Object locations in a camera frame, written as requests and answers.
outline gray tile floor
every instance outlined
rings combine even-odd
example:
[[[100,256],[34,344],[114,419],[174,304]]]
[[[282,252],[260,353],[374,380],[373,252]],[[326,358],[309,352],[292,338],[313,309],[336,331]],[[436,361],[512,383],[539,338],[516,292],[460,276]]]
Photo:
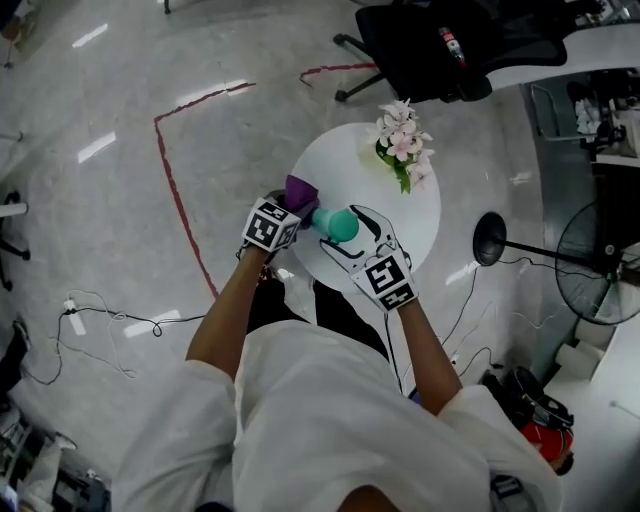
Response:
[[[339,85],[357,83],[367,70],[319,73],[309,77],[312,88],[298,80],[309,68],[364,58],[331,41],[340,31],[357,34],[356,6],[346,0],[175,0],[173,9],[166,17],[154,0],[49,2],[15,69],[0,77],[0,128],[27,134],[20,144],[0,143],[1,188],[19,189],[31,208],[10,219],[5,231],[33,254],[28,263],[2,255],[15,289],[0,290],[0,325],[8,333],[14,315],[24,316],[33,343],[26,365],[40,379],[56,373],[51,337],[70,289],[97,292],[113,310],[143,317],[202,314],[213,302],[168,186],[156,116],[220,84],[256,84],[158,122],[203,263],[221,289],[255,198],[281,185],[315,137],[343,123],[373,121],[377,106],[393,99],[380,83],[348,105],[333,102]],[[73,46],[104,24],[103,33]],[[435,138],[442,215],[415,279],[444,337],[472,285],[471,235],[481,214],[498,211],[514,240],[542,244],[540,180],[518,89],[471,104],[427,102],[417,110]],[[83,160],[82,150],[105,136],[115,140]],[[291,307],[313,319],[304,268],[292,254],[276,264],[295,275],[286,280]],[[520,264],[477,271],[473,297],[446,345],[450,354],[458,352],[460,368],[484,346],[494,360],[507,353],[531,359],[535,329],[512,312],[538,320],[541,272]],[[95,297],[71,295],[80,305],[100,306]],[[366,299],[350,300],[384,332],[382,315]],[[127,338],[131,322],[110,324],[98,313],[83,313],[83,320],[88,334],[77,337],[63,319],[65,343],[114,362],[110,328],[122,366],[137,378],[62,348],[64,365],[54,384],[25,378],[12,396],[38,424],[74,439],[74,456],[108,480],[146,397],[163,371],[184,357],[196,324],[167,326],[159,338]],[[390,325],[410,388],[395,315]],[[485,352],[465,382],[486,368]]]

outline white desk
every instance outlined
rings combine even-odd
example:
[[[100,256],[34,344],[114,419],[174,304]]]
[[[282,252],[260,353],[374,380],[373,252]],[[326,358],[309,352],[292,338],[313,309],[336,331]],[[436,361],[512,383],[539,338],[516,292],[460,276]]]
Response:
[[[318,137],[302,153],[292,174],[316,187],[323,208],[367,206],[387,217],[397,239],[411,255],[413,271],[429,254],[440,224],[440,189],[435,173],[415,185],[410,194],[366,144],[367,123],[338,126]],[[325,285],[347,293],[358,288],[346,272],[320,248],[320,235],[313,229],[300,231],[293,251],[305,268]],[[373,236],[360,225],[358,236],[341,244],[349,252],[373,250]]]

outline power strip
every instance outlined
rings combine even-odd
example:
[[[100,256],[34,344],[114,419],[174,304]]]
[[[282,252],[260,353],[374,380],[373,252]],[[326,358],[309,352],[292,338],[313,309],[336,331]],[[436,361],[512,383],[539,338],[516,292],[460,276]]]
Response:
[[[72,311],[76,309],[76,303],[71,299],[65,301],[64,307],[67,311]],[[71,321],[71,325],[73,330],[76,332],[78,336],[84,336],[87,334],[87,330],[84,327],[84,323],[82,322],[82,318],[80,318],[80,313],[73,313],[71,315],[67,315],[69,320]]]

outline desk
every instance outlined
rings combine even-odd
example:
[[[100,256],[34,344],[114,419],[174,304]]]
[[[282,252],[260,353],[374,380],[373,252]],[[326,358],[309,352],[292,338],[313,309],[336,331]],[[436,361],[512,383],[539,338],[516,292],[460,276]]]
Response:
[[[319,191],[323,208],[367,206],[387,217],[402,247],[411,255],[413,271],[429,254],[440,224],[440,189],[434,172],[415,185],[410,194],[389,167],[366,144],[367,123],[338,126],[318,137],[302,153],[292,174]],[[293,251],[309,273],[325,285],[346,293],[358,288],[345,271],[319,246],[320,234],[313,229],[298,232]],[[349,252],[373,250],[373,237],[361,224],[358,236],[341,244]]]

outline chair wheel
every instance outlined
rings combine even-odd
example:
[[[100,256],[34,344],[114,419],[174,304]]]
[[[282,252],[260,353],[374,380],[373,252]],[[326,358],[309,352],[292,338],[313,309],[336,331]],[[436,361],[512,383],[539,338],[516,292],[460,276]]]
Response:
[[[343,91],[343,90],[336,91],[336,101],[340,103],[344,103],[345,101],[347,101],[348,97],[349,96],[347,95],[347,91]]]

